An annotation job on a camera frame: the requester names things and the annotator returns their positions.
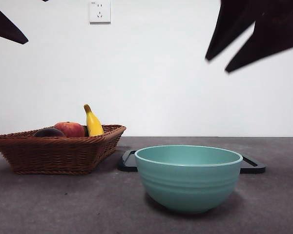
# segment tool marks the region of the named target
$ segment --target tabletop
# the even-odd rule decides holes
[[[266,165],[240,174],[233,193],[203,214],[178,214],[148,196],[117,163],[147,146],[204,145]],[[293,137],[122,137],[88,175],[17,175],[0,154],[0,234],[293,234]]]

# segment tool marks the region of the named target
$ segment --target electrical outlet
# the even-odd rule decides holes
[[[111,23],[111,0],[92,0],[89,3],[90,23]]]

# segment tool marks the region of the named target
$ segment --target brown wicker basket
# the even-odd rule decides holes
[[[0,152],[17,174],[84,175],[111,155],[125,131],[102,125],[104,134],[91,137],[35,137],[38,131],[0,135]]]

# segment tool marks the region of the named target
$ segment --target black tray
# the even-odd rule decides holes
[[[118,170],[124,172],[137,172],[136,159],[135,159],[136,150],[128,150],[120,158],[118,162]],[[264,173],[266,166],[261,162],[250,158],[249,156],[242,156],[243,162],[241,164],[240,173]]]

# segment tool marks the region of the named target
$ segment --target ceramic bowl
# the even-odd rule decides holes
[[[146,192],[180,213],[202,213],[224,202],[240,175],[243,157],[195,145],[160,145],[135,152]]]

